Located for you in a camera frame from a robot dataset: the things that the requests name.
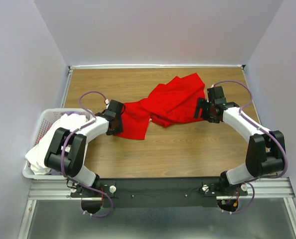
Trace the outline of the red t shirt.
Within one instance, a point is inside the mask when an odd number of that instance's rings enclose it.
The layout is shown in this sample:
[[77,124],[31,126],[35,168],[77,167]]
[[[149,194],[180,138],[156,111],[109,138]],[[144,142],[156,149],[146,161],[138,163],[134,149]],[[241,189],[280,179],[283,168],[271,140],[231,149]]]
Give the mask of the red t shirt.
[[204,88],[204,82],[196,73],[176,76],[166,84],[158,84],[146,98],[125,103],[123,132],[116,136],[144,140],[150,122],[169,127],[202,121],[201,113],[197,118],[194,114],[198,98],[205,97]]

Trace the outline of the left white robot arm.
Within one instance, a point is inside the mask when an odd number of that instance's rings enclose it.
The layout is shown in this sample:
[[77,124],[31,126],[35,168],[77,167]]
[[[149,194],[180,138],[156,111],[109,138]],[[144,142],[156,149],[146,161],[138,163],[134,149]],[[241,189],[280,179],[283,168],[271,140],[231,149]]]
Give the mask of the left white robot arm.
[[82,184],[82,191],[87,196],[95,196],[100,188],[100,177],[84,165],[86,146],[102,134],[122,133],[125,109],[125,104],[111,100],[103,112],[93,115],[77,129],[56,129],[44,159],[45,166]]

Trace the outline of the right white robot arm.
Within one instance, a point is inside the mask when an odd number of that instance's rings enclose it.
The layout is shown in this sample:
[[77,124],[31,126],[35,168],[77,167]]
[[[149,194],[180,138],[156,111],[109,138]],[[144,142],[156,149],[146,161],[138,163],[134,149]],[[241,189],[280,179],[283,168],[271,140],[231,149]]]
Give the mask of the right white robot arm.
[[210,123],[223,122],[248,144],[245,162],[220,174],[218,191],[229,195],[244,183],[283,176],[288,169],[284,135],[258,124],[242,107],[228,102],[221,86],[213,85],[207,89],[207,95],[206,99],[198,98],[194,117]]

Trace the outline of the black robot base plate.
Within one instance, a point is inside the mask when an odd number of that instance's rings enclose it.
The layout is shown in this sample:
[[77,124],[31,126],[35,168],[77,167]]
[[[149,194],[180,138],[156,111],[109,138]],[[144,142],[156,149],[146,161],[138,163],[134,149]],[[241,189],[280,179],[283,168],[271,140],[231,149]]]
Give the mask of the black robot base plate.
[[227,199],[225,208],[233,206],[247,190],[240,184],[224,188],[219,177],[172,178],[102,178],[100,190],[104,194],[77,185],[70,196],[82,200],[82,208],[98,212],[101,208],[165,208],[217,207],[220,199]]

